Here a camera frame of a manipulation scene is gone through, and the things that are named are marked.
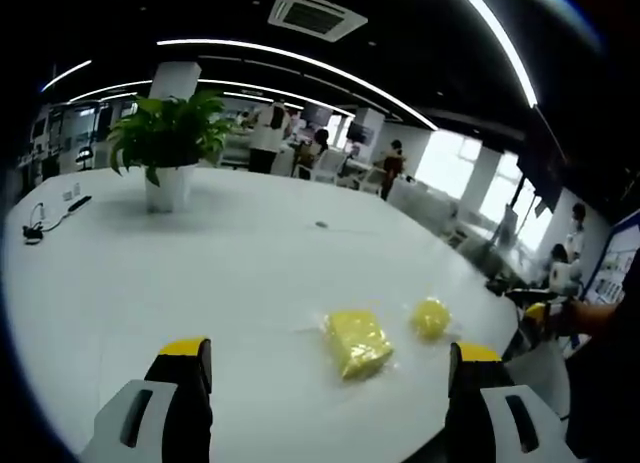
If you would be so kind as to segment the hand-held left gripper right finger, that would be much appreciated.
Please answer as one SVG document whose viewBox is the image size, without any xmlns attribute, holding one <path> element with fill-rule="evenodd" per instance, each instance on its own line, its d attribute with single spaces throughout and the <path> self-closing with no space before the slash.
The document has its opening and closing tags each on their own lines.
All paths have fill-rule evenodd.
<svg viewBox="0 0 640 463">
<path fill-rule="evenodd" d="M 557 412 L 482 345 L 450 347 L 448 462 L 577 462 Z"/>
</svg>

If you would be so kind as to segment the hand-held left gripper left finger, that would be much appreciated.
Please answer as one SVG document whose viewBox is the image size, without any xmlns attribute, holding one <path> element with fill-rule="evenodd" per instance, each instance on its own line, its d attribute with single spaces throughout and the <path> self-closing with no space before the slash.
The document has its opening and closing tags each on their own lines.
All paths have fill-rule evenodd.
<svg viewBox="0 0 640 463">
<path fill-rule="evenodd" d="M 211 340 L 164 346 L 142 379 L 126 383 L 97 413 L 81 462 L 208 462 Z"/>
</svg>

